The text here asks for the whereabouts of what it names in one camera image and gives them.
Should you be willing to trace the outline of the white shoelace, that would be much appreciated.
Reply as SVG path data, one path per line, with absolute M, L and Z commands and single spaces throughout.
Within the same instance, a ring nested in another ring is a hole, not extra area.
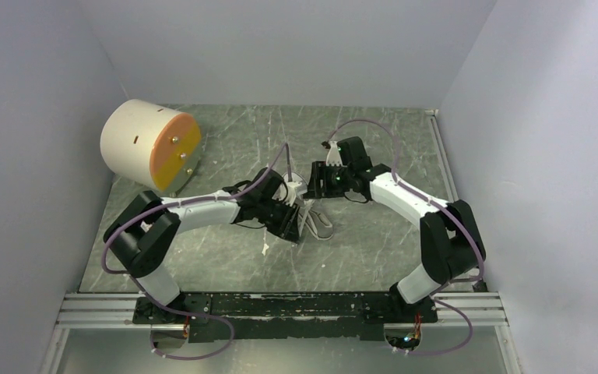
M 317 237 L 318 230 L 313 218 L 312 208 L 315 201 L 312 199 L 305 200 L 303 206 L 299 212 L 299 233 L 302 235 L 304 232 L 312 235 L 314 238 Z

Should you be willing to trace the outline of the grey canvas sneaker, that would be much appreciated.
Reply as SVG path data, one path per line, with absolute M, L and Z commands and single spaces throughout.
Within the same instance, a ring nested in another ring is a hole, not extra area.
M 304 182 L 308 186 L 308 182 L 296 172 L 285 173 L 283 175 L 284 182 L 292 182 L 292 181 L 299 181 Z M 319 241 L 327 241 L 329 240 L 334 234 L 334 227 L 332 225 L 331 220 L 322 212 L 317 211 L 313 205 L 312 208 L 313 218 L 315 219 L 315 224 L 318 230 L 316 240 Z

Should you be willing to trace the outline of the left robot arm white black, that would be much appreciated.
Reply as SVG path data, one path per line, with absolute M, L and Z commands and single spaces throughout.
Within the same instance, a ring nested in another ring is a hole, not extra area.
M 162 198 L 144 191 L 108 227 L 105 249 L 156 300 L 153 314 L 163 323 L 176 323 L 185 303 L 164 265 L 175 237 L 208 226 L 256 221 L 271 235 L 296 243 L 300 239 L 297 199 L 304 190 L 305 183 L 298 177 L 263 168 L 252 180 L 202 196 Z

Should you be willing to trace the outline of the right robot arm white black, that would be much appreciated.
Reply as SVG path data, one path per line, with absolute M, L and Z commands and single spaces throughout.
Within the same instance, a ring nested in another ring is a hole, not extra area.
M 385 164 L 374 165 L 363 140 L 353 136 L 324 142 L 324 161 L 311 165 L 305 199 L 345 198 L 360 194 L 365 202 L 388 207 L 420 233 L 420 262 L 389 289 L 391 317 L 409 322 L 419 302 L 470 270 L 484 268 L 486 252 L 470 205 L 428 195 L 394 174 Z

